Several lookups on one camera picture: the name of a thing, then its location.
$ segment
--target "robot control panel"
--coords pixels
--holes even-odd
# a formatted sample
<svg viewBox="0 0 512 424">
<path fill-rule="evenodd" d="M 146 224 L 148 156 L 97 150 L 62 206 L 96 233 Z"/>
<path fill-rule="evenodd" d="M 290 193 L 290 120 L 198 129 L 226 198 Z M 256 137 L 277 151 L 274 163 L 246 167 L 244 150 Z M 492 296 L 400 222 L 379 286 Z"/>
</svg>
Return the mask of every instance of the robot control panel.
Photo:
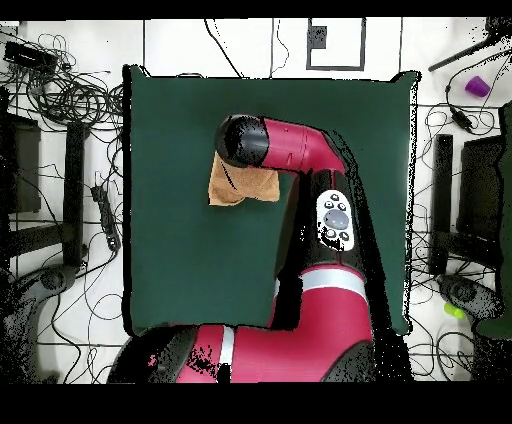
<svg viewBox="0 0 512 424">
<path fill-rule="evenodd" d="M 352 210 L 343 193 L 326 190 L 318 196 L 316 216 L 320 243 L 345 252 L 354 248 Z"/>
</svg>

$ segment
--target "towel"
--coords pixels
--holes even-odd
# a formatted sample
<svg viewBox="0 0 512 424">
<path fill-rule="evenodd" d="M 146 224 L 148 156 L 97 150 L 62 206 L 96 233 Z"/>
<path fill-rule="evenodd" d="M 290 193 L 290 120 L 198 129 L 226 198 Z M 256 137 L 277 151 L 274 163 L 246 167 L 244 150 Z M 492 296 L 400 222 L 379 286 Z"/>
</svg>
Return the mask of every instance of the towel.
<svg viewBox="0 0 512 424">
<path fill-rule="evenodd" d="M 225 163 L 215 152 L 208 186 L 210 205 L 235 206 L 246 197 L 266 202 L 279 200 L 277 171 L 237 168 Z"/>
</svg>

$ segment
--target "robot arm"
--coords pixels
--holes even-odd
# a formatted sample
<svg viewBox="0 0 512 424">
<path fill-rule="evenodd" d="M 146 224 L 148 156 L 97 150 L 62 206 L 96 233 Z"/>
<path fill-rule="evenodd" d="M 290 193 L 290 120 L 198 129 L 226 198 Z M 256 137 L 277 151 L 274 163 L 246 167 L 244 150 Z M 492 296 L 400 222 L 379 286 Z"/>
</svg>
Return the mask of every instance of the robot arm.
<svg viewBox="0 0 512 424">
<path fill-rule="evenodd" d="M 128 342 L 109 382 L 214 383 L 226 367 L 233 383 L 374 380 L 375 364 L 383 359 L 374 355 L 356 213 L 361 203 L 355 205 L 347 175 L 355 175 L 353 159 L 347 168 L 323 131 L 245 115 L 228 117 L 215 144 L 230 165 L 296 175 L 274 270 L 271 330 L 222 325 L 148 330 Z M 383 288 L 383 273 L 380 278 L 369 271 L 372 281 L 382 279 Z"/>
</svg>

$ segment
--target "small purple object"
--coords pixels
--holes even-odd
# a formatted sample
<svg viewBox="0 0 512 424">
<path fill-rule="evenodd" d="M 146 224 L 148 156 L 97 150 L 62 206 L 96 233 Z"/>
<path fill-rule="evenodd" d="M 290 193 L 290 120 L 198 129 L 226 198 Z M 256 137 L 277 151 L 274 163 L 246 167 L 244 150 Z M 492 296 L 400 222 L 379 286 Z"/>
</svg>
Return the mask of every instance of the small purple object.
<svg viewBox="0 0 512 424">
<path fill-rule="evenodd" d="M 480 77 L 473 77 L 466 84 L 466 91 L 478 97 L 485 97 L 489 94 L 491 87 Z"/>
</svg>

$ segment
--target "green table surface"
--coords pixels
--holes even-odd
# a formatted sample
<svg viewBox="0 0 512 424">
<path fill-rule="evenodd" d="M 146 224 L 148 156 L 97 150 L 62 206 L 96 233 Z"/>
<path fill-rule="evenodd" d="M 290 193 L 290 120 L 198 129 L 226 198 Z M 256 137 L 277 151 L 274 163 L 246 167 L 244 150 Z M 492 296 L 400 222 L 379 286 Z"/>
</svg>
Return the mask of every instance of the green table surface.
<svg viewBox="0 0 512 424">
<path fill-rule="evenodd" d="M 216 127 L 264 115 L 341 134 L 372 215 L 393 327 L 402 316 L 411 90 L 395 82 L 146 77 L 131 67 L 131 320 L 267 325 L 287 176 L 277 203 L 208 205 Z"/>
</svg>

